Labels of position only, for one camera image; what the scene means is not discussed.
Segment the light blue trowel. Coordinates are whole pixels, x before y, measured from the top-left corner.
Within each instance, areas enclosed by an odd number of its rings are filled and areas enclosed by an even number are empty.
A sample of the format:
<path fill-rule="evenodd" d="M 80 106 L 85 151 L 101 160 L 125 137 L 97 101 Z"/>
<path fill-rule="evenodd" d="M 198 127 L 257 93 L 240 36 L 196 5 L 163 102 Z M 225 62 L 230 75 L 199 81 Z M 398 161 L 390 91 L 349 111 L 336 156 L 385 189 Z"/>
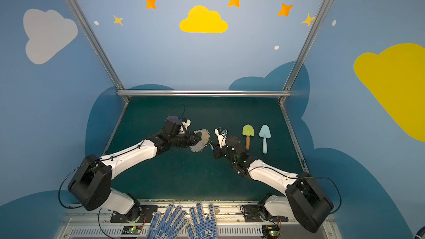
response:
<path fill-rule="evenodd" d="M 271 138 L 271 132 L 268 125 L 263 125 L 260 129 L 259 136 L 262 138 L 262 153 L 267 154 L 267 140 Z"/>

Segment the right controller board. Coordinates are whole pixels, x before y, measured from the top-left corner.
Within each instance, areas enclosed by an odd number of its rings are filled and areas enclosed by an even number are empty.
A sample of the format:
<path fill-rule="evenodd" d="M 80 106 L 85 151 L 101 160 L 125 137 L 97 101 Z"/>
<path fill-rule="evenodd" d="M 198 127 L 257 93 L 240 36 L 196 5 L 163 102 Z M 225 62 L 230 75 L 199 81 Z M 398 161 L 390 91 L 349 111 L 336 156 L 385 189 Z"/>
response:
<path fill-rule="evenodd" d="M 262 239 L 277 239 L 281 235 L 281 230 L 278 226 L 262 226 Z"/>

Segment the aluminium frame right post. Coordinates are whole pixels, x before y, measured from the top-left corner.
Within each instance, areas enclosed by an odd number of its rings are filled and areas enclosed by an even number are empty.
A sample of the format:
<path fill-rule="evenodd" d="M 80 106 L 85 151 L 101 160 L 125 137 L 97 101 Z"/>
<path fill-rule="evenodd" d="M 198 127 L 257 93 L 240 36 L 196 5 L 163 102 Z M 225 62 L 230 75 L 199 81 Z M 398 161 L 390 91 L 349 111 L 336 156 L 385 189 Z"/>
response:
<path fill-rule="evenodd" d="M 334 0 L 322 0 L 321 1 L 321 4 L 320 4 L 318 11 L 316 13 L 316 17 L 313 21 L 313 24 L 310 26 L 310 29 L 309 29 L 308 34 L 306 36 L 306 39 L 305 39 L 305 41 L 302 45 L 301 51 L 300 51 L 294 65 L 293 65 L 292 70 L 291 70 L 291 72 L 290 72 L 290 74 L 289 74 L 289 76 L 288 76 L 288 78 L 285 82 L 284 87 L 283 87 L 284 95 L 279 97 L 278 101 L 279 101 L 279 104 L 281 106 L 283 105 L 285 99 L 287 97 L 291 96 L 291 88 L 292 88 L 292 86 L 293 86 L 293 84 L 294 84 L 294 82 L 295 82 L 295 80 L 296 80 L 296 78 L 297 78 L 297 76 L 298 76 L 298 74 L 301 70 L 302 65 L 305 62 L 305 59 L 308 56 L 308 53 L 309 53 L 309 51 L 310 51 L 310 49 L 311 49 L 311 47 L 314 43 L 314 40 L 315 40 L 316 36 L 318 35 L 319 30 L 320 30 L 327 14 L 328 14 L 328 12 L 329 12 L 332 4 L 333 4 L 333 1 Z"/>

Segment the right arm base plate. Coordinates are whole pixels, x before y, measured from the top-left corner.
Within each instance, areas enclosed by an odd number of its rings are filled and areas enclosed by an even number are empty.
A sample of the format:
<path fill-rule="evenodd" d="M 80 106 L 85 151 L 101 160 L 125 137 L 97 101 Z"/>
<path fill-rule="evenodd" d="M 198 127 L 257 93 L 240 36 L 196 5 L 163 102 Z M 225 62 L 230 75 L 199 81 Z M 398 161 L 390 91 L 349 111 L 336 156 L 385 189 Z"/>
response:
<path fill-rule="evenodd" d="M 240 211 L 246 222 L 288 222 L 289 218 L 284 216 L 271 216 L 265 209 L 258 205 L 248 204 L 241 205 Z"/>

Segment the aluminium frame post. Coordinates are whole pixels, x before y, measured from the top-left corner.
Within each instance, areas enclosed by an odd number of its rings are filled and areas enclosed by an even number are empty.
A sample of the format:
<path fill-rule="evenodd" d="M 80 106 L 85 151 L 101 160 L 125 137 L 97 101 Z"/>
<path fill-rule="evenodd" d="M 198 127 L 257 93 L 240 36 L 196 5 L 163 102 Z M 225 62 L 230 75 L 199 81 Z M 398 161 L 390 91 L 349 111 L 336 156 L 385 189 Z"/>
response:
<path fill-rule="evenodd" d="M 107 74 L 109 75 L 110 79 L 114 83 L 115 87 L 117 88 L 117 92 L 124 90 L 124 85 L 122 81 L 119 79 L 116 70 L 114 69 L 112 63 L 110 62 L 105 50 L 101 46 L 101 43 L 99 42 L 97 36 L 95 35 L 94 30 L 92 29 L 86 15 L 84 14 L 81 6 L 79 5 L 77 0 L 65 0 L 68 7 L 70 8 L 71 12 L 73 13 L 74 17 L 78 21 L 81 29 L 83 30 L 84 34 L 86 35 L 88 41 L 90 42 L 93 50 L 95 51 L 97 57 L 99 58 L 101 64 L 105 68 Z"/>
<path fill-rule="evenodd" d="M 301 70 L 302 65 L 305 62 L 305 59 L 308 56 L 308 53 L 309 53 L 309 51 L 310 51 L 310 49 L 311 49 L 311 47 L 314 43 L 314 40 L 315 40 L 316 36 L 318 35 L 319 30 L 320 30 L 327 14 L 328 14 L 328 12 L 329 12 L 332 4 L 333 4 L 333 1 L 334 0 L 322 0 L 321 1 L 321 4 L 320 4 L 318 11 L 316 13 L 316 17 L 313 21 L 313 24 L 310 26 L 310 29 L 309 29 L 308 34 L 306 36 L 306 39 L 305 39 L 305 41 L 302 45 L 301 51 L 300 51 L 294 65 L 293 65 L 292 70 L 291 70 L 291 72 L 290 72 L 290 74 L 289 74 L 289 76 L 288 76 L 288 78 L 285 82 L 284 87 L 283 87 L 284 95 L 279 97 L 278 101 L 279 101 L 279 104 L 281 106 L 283 105 L 285 99 L 287 97 L 291 96 L 291 88 L 292 88 L 292 86 L 293 86 L 293 84 L 294 84 L 294 82 L 295 82 L 295 80 L 296 80 L 296 78 L 297 78 L 297 76 L 298 76 L 298 74 Z"/>

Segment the metal key holder plate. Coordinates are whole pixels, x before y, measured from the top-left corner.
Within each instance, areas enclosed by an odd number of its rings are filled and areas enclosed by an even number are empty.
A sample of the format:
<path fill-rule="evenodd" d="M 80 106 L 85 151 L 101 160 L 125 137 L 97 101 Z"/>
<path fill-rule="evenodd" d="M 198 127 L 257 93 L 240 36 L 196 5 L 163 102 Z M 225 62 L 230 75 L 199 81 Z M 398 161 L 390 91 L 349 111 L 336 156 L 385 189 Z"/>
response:
<path fill-rule="evenodd" d="M 193 153 L 201 152 L 208 144 L 210 139 L 210 133 L 207 129 L 200 129 L 193 132 L 195 145 L 190 146 L 190 150 Z"/>

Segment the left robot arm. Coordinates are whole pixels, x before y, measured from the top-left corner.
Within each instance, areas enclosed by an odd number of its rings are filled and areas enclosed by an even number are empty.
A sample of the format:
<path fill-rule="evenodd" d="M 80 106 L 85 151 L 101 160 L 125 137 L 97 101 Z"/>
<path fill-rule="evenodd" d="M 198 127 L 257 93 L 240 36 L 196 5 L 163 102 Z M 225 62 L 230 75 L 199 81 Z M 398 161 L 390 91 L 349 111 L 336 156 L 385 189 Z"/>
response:
<path fill-rule="evenodd" d="M 202 151 L 210 133 L 206 129 L 190 131 L 191 121 L 175 116 L 167 118 L 163 128 L 141 142 L 119 152 L 97 157 L 85 157 L 68 185 L 68 191 L 87 211 L 99 208 L 113 211 L 125 222 L 138 222 L 142 208 L 138 200 L 111 187 L 111 182 L 127 169 L 156 156 L 172 147 Z"/>

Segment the right blue knit glove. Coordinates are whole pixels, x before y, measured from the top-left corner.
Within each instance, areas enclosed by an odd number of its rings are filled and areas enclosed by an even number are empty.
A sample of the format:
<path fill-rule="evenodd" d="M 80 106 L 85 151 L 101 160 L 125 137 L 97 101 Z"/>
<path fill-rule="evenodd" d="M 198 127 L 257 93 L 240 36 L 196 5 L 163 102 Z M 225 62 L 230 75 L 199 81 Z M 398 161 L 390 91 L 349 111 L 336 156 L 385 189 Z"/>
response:
<path fill-rule="evenodd" d="M 187 225 L 190 239 L 218 239 L 218 227 L 214 206 L 209 204 L 209 213 L 205 216 L 202 203 L 197 202 L 195 207 L 189 209 L 192 224 Z"/>

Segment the left blue knit glove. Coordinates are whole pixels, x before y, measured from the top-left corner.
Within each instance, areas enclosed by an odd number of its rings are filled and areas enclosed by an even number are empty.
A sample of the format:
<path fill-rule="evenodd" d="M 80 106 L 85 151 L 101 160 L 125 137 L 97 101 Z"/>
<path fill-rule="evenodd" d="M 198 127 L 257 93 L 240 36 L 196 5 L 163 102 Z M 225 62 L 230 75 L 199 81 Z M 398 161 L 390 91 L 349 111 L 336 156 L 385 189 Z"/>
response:
<path fill-rule="evenodd" d="M 165 213 L 154 214 L 146 238 L 176 239 L 188 222 L 187 212 L 180 205 L 169 204 Z"/>

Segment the aluminium frame left post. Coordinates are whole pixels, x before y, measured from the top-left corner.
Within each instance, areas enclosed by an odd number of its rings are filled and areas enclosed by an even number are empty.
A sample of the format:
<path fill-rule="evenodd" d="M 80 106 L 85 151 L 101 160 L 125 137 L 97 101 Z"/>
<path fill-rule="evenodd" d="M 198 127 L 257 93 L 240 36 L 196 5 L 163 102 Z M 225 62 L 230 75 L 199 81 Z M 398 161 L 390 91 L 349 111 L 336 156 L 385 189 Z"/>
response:
<path fill-rule="evenodd" d="M 119 79 L 116 70 L 114 69 L 112 63 L 110 62 L 105 50 L 101 46 L 101 43 L 99 42 L 97 36 L 95 35 L 94 30 L 92 29 L 86 15 L 84 14 L 81 6 L 79 5 L 77 0 L 65 0 L 68 7 L 70 8 L 71 12 L 73 13 L 74 17 L 78 21 L 81 29 L 83 30 L 84 34 L 86 35 L 88 41 L 90 42 L 93 50 L 95 51 L 97 57 L 99 58 L 101 64 L 105 68 L 107 74 L 109 75 L 110 79 L 114 83 L 115 87 L 117 88 L 117 92 L 124 90 L 124 85 L 122 81 Z"/>

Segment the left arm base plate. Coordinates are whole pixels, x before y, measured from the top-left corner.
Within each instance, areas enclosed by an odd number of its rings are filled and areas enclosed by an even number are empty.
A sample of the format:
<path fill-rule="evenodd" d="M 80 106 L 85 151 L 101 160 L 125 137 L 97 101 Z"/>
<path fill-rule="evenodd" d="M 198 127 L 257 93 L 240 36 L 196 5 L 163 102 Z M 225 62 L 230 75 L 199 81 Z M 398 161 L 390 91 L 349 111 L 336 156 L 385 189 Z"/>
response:
<path fill-rule="evenodd" d="M 134 206 L 127 214 L 123 215 L 116 211 L 112 213 L 111 223 L 150 223 L 154 214 L 158 211 L 157 205 Z"/>

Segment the aluminium frame back rail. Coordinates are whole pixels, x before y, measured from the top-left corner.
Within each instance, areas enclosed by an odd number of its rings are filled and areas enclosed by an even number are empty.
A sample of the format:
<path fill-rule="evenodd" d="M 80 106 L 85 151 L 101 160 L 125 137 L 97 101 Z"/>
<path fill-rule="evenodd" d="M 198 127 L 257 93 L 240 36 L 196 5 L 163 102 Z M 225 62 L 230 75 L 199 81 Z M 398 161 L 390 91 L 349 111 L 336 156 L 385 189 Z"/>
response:
<path fill-rule="evenodd" d="M 118 90 L 118 96 L 173 96 L 173 97 L 289 97 L 290 91 L 259 90 Z"/>

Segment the controller board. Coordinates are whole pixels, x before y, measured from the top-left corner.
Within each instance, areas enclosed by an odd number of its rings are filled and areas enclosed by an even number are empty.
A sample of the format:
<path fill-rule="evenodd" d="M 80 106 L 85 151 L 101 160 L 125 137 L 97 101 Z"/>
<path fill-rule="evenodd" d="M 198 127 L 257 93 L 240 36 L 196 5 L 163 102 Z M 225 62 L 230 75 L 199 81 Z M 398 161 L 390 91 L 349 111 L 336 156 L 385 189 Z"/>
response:
<path fill-rule="evenodd" d="M 125 226 L 122 229 L 122 236 L 125 235 L 139 235 L 142 231 L 142 227 L 141 226 Z"/>
<path fill-rule="evenodd" d="M 262 239 L 277 239 L 281 235 L 281 230 L 278 226 L 262 226 Z"/>

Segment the blue knit glove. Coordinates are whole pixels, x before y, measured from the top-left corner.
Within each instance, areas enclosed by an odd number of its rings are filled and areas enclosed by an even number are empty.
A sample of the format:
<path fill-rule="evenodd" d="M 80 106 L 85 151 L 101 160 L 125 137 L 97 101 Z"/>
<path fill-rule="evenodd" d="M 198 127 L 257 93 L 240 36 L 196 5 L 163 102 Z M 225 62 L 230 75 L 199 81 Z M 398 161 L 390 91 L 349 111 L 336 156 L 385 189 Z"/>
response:
<path fill-rule="evenodd" d="M 146 238 L 176 239 L 188 222 L 187 212 L 180 205 L 169 204 L 165 213 L 154 214 Z"/>
<path fill-rule="evenodd" d="M 187 225 L 190 239 L 218 239 L 218 227 L 214 206 L 209 204 L 209 213 L 205 216 L 202 203 L 197 202 L 195 207 L 189 209 L 192 224 Z"/>

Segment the left controller board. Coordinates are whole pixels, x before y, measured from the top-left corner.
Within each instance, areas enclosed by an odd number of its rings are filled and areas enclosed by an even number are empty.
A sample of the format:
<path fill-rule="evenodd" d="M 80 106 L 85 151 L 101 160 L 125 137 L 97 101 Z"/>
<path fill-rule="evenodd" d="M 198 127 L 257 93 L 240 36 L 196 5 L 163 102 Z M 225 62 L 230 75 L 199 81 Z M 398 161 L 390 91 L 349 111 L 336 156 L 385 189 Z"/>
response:
<path fill-rule="evenodd" d="M 122 236 L 125 235 L 139 235 L 142 231 L 142 227 L 141 226 L 125 226 L 122 229 Z"/>

